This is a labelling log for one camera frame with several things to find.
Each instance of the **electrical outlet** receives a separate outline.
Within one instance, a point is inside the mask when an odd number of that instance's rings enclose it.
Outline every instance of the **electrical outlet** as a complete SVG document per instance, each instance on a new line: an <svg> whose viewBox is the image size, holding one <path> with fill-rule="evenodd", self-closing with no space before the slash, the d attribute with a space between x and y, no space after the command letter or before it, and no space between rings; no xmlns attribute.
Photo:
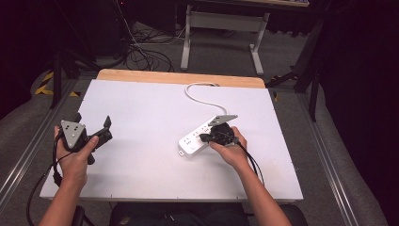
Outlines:
<svg viewBox="0 0 399 226"><path fill-rule="evenodd" d="M208 143L200 140L200 134L210 134L212 126L208 124L214 119L212 117L206 123L200 125L197 129L187 134L179 140L179 155L188 158L194 157L197 153L208 146Z"/></svg>

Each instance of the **forearm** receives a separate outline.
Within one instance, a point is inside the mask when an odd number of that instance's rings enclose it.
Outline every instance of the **forearm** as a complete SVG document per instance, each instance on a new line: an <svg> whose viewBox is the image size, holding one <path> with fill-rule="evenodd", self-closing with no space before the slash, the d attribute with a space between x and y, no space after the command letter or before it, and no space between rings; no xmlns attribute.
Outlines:
<svg viewBox="0 0 399 226"><path fill-rule="evenodd" d="M79 202L81 188L64 183L57 191L40 225L72 224L74 211Z"/></svg>
<svg viewBox="0 0 399 226"><path fill-rule="evenodd" d="M258 224L265 225L291 225L279 205L270 193L264 188L253 170L247 166L236 168L238 175L247 193L248 200Z"/></svg>

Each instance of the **black curtain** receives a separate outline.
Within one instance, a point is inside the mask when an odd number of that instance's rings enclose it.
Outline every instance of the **black curtain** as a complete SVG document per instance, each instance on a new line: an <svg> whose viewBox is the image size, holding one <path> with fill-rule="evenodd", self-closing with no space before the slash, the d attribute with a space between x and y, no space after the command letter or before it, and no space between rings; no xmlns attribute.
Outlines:
<svg viewBox="0 0 399 226"><path fill-rule="evenodd" d="M0 120L30 99L30 88L51 60L48 33L34 2L7 1L0 8Z"/></svg>
<svg viewBox="0 0 399 226"><path fill-rule="evenodd" d="M325 24L316 50L329 55L319 71L327 108L390 225L399 222L397 9L394 1L358 1ZM332 49L330 34L339 34Z"/></svg>
<svg viewBox="0 0 399 226"><path fill-rule="evenodd" d="M319 12L331 11L331 2L334 2L334 0L309 0L309 8ZM295 37L299 34L308 35L316 22L317 18L311 15L271 13L266 29L275 33L279 31L283 33L292 32L292 36Z"/></svg>

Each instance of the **dark background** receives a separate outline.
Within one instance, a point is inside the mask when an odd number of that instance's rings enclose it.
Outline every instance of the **dark background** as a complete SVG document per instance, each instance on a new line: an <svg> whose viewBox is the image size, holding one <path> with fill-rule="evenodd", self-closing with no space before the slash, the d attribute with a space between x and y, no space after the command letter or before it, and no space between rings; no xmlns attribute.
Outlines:
<svg viewBox="0 0 399 226"><path fill-rule="evenodd" d="M326 21L313 57L325 58L318 66L327 108L358 171L378 199L388 223L393 224L399 220L395 213L395 205L399 202L396 194L399 190L399 170L396 169L399 160L396 91L399 20L395 12L398 6L394 1L353 2L355 4L349 8L349 3L332 1L330 9L343 13ZM66 12L75 17L72 21L77 20L76 30L80 35L77 38L65 21L56 19L59 13L53 14L56 12L54 1L45 3L44 0L12 1L0 8L0 119L30 99L32 83L52 67L55 48L65 44L86 56L112 55L120 48L118 24L113 25L115 14L112 11L104 12L107 17L88 21L88 18L77 17L82 8L73 8L76 6L71 2L68 6L72 8L67 8ZM312 8L326 6L327 1L311 1ZM184 11L182 7L169 7L174 11L166 14ZM49 21L46 17L49 15L54 19ZM137 15L147 14L140 10ZM106 19L102 24L107 25L91 31L85 29L85 23L98 23L101 19ZM267 29L293 31L295 36L309 33L313 23L311 18L272 14ZM173 29L170 25L164 28ZM96 42L95 37L99 35L93 34L101 31L111 35Z"/></svg>

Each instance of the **white table surface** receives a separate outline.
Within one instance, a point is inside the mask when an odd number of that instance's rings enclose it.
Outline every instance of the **white table surface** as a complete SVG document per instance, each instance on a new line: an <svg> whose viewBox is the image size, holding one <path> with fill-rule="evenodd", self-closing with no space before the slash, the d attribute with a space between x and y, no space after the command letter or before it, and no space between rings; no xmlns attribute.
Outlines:
<svg viewBox="0 0 399 226"><path fill-rule="evenodd" d="M178 154L178 140L223 110L189 99L186 85L93 80L79 109L91 135L110 116L113 139L93 155L83 200L239 202L247 199L238 175L207 147L192 159ZM194 86L190 93L227 107L238 118L247 149L265 186L280 202L302 200L291 157L267 89ZM57 191L49 173L40 196Z"/></svg>

